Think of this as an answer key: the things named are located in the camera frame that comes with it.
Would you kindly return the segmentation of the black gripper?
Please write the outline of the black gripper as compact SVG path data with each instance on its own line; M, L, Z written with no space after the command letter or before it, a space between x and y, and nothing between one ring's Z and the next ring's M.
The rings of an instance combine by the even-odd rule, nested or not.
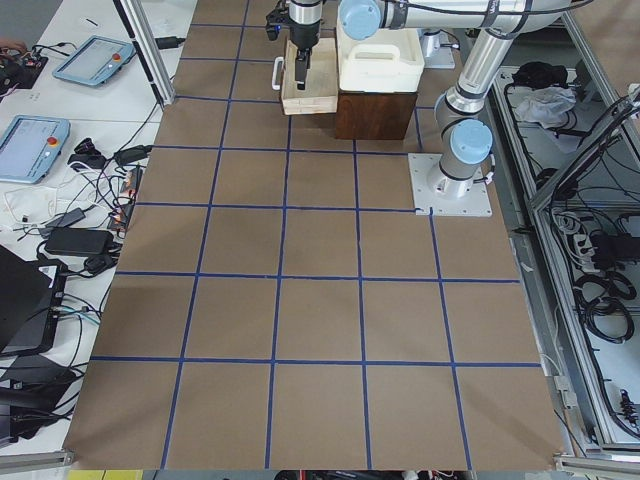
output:
M319 40L321 23L320 0L291 0L289 2L291 40L298 48L295 57L295 83L298 90L306 89L311 50Z

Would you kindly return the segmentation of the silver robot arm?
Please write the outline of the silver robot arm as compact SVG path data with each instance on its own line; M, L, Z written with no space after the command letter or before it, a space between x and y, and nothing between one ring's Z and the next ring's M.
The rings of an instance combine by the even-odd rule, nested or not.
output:
M550 25L569 6L568 1L341 1L338 23L354 40L381 29L480 30L458 80L435 109L443 153L427 183L439 197L457 199L469 192L491 150L491 132L477 116L514 39Z

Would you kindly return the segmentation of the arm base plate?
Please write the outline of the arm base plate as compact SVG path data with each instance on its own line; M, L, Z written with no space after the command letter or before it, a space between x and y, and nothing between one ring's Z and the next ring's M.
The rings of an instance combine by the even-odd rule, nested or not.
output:
M491 217L488 188L480 166L474 176L458 181L440 169L441 154L410 153L408 166L417 215Z
M442 30L419 30L418 32L425 69L453 70L455 60L452 53L455 43Z

